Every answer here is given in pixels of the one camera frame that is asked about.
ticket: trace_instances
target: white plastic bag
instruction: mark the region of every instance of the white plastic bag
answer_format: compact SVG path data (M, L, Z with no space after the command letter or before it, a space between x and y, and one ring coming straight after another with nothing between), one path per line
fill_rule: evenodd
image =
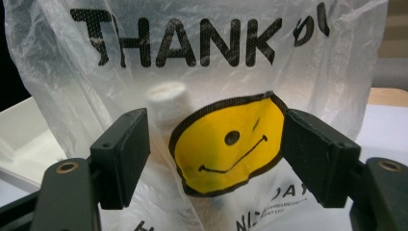
M279 134L283 106L268 101L272 90L356 138L386 0L3 3L13 60L68 157L88 157L116 118L148 108L151 157L130 208L102 212L105 229L344 230L284 160L250 161L223 185L195 174L236 169L267 140L279 147L247 135L265 119ZM202 117L210 122L188 135ZM220 134L233 125L243 130ZM222 156L223 145L243 140L235 159ZM214 165L188 175L203 156L189 154L201 148L193 143L210 147Z

